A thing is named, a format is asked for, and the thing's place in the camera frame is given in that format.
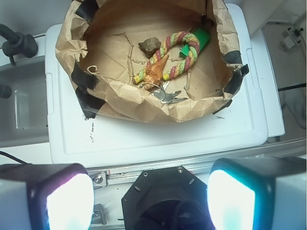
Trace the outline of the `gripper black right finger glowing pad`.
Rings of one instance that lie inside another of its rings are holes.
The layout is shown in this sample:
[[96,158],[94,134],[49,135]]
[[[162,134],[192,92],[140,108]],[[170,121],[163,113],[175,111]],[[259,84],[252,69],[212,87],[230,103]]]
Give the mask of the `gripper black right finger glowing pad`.
[[211,168],[207,201],[217,230],[305,230],[307,161],[220,158]]

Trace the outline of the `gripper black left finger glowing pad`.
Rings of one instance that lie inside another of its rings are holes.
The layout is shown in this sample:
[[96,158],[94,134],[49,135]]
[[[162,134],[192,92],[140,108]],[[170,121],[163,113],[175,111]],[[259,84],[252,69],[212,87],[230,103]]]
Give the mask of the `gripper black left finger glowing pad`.
[[93,181],[81,164],[0,167],[2,230],[87,230],[93,210]]

